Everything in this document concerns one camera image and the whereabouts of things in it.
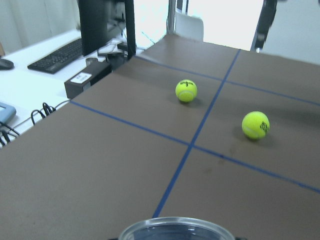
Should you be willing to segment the white blue tennis ball can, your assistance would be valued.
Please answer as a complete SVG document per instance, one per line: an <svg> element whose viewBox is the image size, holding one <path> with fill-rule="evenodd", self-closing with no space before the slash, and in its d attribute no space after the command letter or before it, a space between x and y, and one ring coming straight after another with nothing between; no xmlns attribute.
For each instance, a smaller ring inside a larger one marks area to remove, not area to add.
<svg viewBox="0 0 320 240"><path fill-rule="evenodd" d="M234 240L227 229L191 217L157 217L127 227L119 240Z"/></svg>

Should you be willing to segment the Wilson yellow tennis ball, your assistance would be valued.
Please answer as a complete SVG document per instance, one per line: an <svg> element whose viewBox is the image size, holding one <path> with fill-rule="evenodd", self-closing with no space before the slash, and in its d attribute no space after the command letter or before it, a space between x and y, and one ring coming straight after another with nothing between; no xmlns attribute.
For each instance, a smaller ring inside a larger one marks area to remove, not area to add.
<svg viewBox="0 0 320 240"><path fill-rule="evenodd" d="M175 95L179 101L184 103L192 102L198 94L195 82L189 79L179 81L175 87Z"/></svg>

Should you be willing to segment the Roland Garros yellow tennis ball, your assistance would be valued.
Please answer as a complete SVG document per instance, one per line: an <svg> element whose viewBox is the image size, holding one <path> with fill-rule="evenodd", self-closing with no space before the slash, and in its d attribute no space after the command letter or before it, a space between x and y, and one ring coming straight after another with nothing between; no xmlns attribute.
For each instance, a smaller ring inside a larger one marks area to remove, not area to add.
<svg viewBox="0 0 320 240"><path fill-rule="evenodd" d="M259 140L267 135L270 129L270 122L263 112L252 111L244 116L241 127L246 137L252 140Z"/></svg>

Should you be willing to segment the brown paper table cover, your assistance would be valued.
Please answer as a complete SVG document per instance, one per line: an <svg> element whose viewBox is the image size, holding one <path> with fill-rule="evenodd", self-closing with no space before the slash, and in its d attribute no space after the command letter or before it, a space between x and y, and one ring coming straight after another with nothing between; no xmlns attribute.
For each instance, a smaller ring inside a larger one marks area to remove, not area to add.
<svg viewBox="0 0 320 240"><path fill-rule="evenodd" d="M256 140L254 111L270 123ZM320 67L168 35L0 152L3 240L107 240L166 216L319 239Z"/></svg>

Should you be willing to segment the black box with label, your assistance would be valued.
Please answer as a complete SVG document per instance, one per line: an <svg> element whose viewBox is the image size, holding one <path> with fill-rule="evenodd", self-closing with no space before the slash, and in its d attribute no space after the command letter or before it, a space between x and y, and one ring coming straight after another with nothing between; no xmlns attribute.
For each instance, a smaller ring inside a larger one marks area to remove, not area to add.
<svg viewBox="0 0 320 240"><path fill-rule="evenodd" d="M75 98L111 72L108 62L92 62L64 83L67 98Z"/></svg>

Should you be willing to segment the black computer monitor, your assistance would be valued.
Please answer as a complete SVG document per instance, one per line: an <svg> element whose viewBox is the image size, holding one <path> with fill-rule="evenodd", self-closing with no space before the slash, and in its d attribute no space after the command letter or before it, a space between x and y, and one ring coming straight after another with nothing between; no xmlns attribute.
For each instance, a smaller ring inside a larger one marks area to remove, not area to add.
<svg viewBox="0 0 320 240"><path fill-rule="evenodd" d="M135 12L132 0L79 0L82 54L104 47L126 29L127 55L136 54Z"/></svg>

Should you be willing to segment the black keyboard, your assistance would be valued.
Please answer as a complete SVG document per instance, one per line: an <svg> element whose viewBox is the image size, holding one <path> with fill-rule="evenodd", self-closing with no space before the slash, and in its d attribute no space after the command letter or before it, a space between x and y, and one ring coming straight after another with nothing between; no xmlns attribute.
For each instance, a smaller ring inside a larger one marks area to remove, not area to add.
<svg viewBox="0 0 320 240"><path fill-rule="evenodd" d="M27 68L42 73L55 74L82 55L82 39L78 38L31 63Z"/></svg>

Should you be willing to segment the black computer mouse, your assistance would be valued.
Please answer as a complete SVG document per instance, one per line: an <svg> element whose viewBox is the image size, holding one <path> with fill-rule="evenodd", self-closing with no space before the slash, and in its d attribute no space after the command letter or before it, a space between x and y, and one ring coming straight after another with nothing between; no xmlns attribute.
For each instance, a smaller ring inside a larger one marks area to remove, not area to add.
<svg viewBox="0 0 320 240"><path fill-rule="evenodd" d="M0 59L0 70L1 71L8 71L14 69L14 63L7 59Z"/></svg>

